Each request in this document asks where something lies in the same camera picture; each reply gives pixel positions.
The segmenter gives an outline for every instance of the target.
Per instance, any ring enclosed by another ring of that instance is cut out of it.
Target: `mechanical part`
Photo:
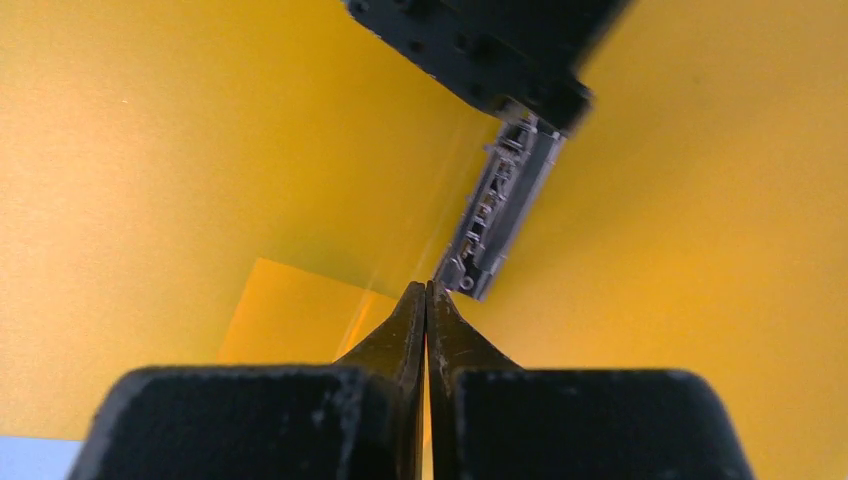
[[[529,114],[503,125],[435,280],[483,300],[565,138]]]
[[[448,289],[485,298],[564,138],[589,108],[575,72],[628,1],[347,0],[356,21],[505,122],[436,270]]]
[[[466,103],[510,104],[570,131],[589,106],[575,73],[628,0],[345,0],[357,22]]]
[[[433,283],[333,365],[130,373],[69,478],[420,478],[425,329],[437,480],[753,479],[700,378],[524,370]]]

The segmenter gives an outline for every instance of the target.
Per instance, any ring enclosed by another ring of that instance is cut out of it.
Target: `yellow background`
[[[642,0],[582,78],[461,310],[527,366],[693,369],[761,478],[844,478],[848,4]],[[336,1],[0,3],[0,434],[80,438],[123,371],[215,361],[259,257],[397,297],[496,128]]]

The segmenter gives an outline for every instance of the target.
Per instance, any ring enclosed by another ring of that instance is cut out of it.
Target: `screw hole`
[[[418,40],[410,40],[409,49],[412,50],[412,53],[421,53],[424,51],[424,44]]]
[[[368,2],[356,1],[353,2],[351,8],[353,9],[354,13],[365,13],[368,11],[369,5]]]
[[[463,277],[462,280],[459,281],[459,288],[463,290],[471,290],[474,288],[474,279],[471,277]]]
[[[483,96],[483,85],[476,82],[472,83],[468,86],[468,93],[474,98],[481,98]]]
[[[459,53],[465,53],[468,51],[468,37],[464,33],[457,33],[455,37],[453,37],[453,46],[456,48],[456,51]]]

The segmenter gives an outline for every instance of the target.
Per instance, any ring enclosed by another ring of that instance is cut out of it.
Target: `gray metal component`
[[[565,137],[530,114],[503,124],[435,280],[484,300]]]

